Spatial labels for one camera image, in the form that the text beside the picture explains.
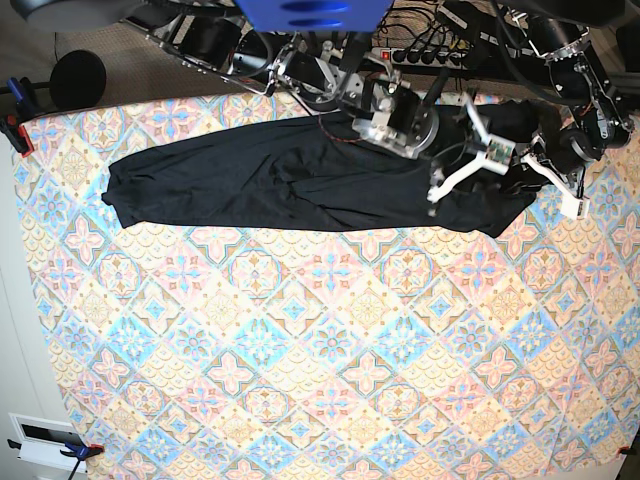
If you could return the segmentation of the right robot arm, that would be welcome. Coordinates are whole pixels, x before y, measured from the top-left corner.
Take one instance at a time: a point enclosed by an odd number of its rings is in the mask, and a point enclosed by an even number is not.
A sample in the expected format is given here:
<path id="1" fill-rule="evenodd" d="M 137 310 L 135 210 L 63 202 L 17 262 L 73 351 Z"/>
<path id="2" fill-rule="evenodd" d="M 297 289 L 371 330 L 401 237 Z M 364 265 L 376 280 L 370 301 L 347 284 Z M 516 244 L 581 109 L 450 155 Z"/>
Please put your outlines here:
<path id="1" fill-rule="evenodd" d="M 359 139 L 430 159 L 432 203 L 479 170 L 504 176 L 514 162 L 515 143 L 490 133 L 470 94 L 458 115 L 437 111 L 449 63 L 418 93 L 396 68 L 395 50 L 374 52 L 368 33 L 260 32 L 237 7 L 177 1 L 143 1 L 123 21 L 203 74 L 266 96 L 283 89 L 312 113 L 341 110 Z"/>

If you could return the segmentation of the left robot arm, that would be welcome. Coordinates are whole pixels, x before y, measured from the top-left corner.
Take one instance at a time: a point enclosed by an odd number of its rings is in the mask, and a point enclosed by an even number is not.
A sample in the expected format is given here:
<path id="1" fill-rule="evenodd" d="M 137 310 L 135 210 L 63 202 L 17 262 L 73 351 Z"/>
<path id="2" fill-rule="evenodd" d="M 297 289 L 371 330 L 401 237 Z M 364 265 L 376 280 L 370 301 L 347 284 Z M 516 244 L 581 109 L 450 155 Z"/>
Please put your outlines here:
<path id="1" fill-rule="evenodd" d="M 572 119 L 557 133 L 537 133 L 521 163 L 559 190 L 562 215 L 581 219 L 590 208 L 584 194 L 588 165 L 609 149 L 625 147 L 634 122 L 588 39 L 588 27 L 509 7 L 497 8 L 496 16 L 502 22 L 498 33 L 508 32 L 508 21 L 519 30 L 509 38 L 516 55 L 530 49 L 548 69 L 554 92 L 547 94 L 536 84 L 530 90 L 548 103 L 567 107 Z"/>

